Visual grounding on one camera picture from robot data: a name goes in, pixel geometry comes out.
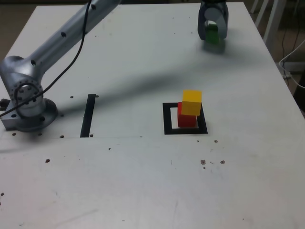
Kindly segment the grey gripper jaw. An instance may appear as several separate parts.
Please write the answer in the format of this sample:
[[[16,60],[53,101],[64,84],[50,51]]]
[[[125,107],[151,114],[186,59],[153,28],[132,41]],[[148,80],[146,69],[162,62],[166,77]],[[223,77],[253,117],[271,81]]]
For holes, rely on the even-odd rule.
[[[205,6],[205,18],[216,23],[219,38],[226,39],[229,17],[226,1],[206,1]]]
[[[197,31],[201,40],[205,41],[206,38],[206,22],[205,11],[207,10],[206,3],[201,1],[200,9],[198,13],[198,26]]]

